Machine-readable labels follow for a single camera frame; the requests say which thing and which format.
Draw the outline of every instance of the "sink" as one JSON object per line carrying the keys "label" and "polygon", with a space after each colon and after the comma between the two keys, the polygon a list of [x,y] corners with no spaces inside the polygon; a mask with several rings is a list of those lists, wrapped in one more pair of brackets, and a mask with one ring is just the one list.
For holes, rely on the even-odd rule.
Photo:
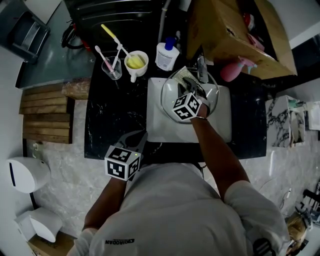
{"label": "sink", "polygon": [[[148,141],[157,143],[198,143],[195,130],[191,124],[181,124],[170,119],[162,110],[160,104],[161,89],[166,78],[152,77],[148,80],[146,131]],[[219,87],[219,99],[214,112],[208,117],[208,121],[225,142],[231,142],[231,101],[229,89]],[[172,109],[178,98],[178,86],[171,86],[163,100],[166,109]]]}

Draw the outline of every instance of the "cup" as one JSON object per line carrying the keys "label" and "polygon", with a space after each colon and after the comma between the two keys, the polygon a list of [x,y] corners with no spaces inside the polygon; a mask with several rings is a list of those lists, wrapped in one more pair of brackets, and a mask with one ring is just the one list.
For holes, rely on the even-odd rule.
{"label": "cup", "polygon": [[[106,58],[106,60],[109,61],[110,65],[112,66],[115,60],[115,56],[108,57]],[[104,61],[101,64],[101,68],[112,80],[118,80],[122,76],[121,61],[119,58],[116,61],[113,72],[110,72]]]}
{"label": "cup", "polygon": [[129,54],[138,56],[145,63],[145,65],[143,67],[138,68],[138,69],[133,69],[133,68],[128,67],[128,65],[127,65],[127,61],[128,61],[129,57],[126,56],[124,58],[125,68],[126,68],[126,70],[128,70],[129,74],[131,75],[131,79],[130,79],[131,83],[134,83],[136,81],[137,77],[142,77],[147,72],[149,58],[148,58],[148,55],[145,52],[140,51],[140,50],[132,51]]}

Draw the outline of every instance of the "yellow handle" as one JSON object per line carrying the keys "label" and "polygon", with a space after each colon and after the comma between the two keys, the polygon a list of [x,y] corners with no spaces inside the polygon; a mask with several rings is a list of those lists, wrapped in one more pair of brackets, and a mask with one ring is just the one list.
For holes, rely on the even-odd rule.
{"label": "yellow handle", "polygon": [[111,30],[109,28],[107,28],[104,24],[101,24],[101,27],[105,30],[105,32],[107,32],[109,34],[110,37],[112,37],[113,39],[117,38],[115,36],[115,34],[112,33]]}

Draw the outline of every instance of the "pink bottle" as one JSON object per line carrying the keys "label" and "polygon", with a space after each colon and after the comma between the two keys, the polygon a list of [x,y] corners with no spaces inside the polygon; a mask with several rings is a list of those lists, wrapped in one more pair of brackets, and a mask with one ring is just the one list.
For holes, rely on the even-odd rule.
{"label": "pink bottle", "polygon": [[231,82],[237,76],[239,76],[244,65],[248,67],[249,74],[252,68],[257,67],[257,65],[254,62],[252,62],[247,58],[240,57],[240,56],[238,56],[238,58],[239,60],[237,62],[232,62],[221,69],[220,76],[226,82]]}

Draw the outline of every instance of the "glass bowl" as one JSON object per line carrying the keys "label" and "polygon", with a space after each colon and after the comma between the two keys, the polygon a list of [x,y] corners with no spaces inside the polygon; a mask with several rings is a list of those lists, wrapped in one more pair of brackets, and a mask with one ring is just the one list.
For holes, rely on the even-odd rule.
{"label": "glass bowl", "polygon": [[[197,69],[195,67],[187,67],[191,74],[196,78]],[[176,71],[168,79],[166,79],[162,85],[161,94],[160,94],[160,105],[163,112],[173,121],[179,124],[189,125],[191,124],[190,120],[182,121],[180,120],[172,111],[174,104],[178,98],[178,82],[172,77],[179,72]],[[210,114],[208,117],[215,111],[218,100],[219,100],[219,87],[215,79],[208,72],[208,83],[200,83],[201,87],[204,89],[206,98],[210,104]]]}

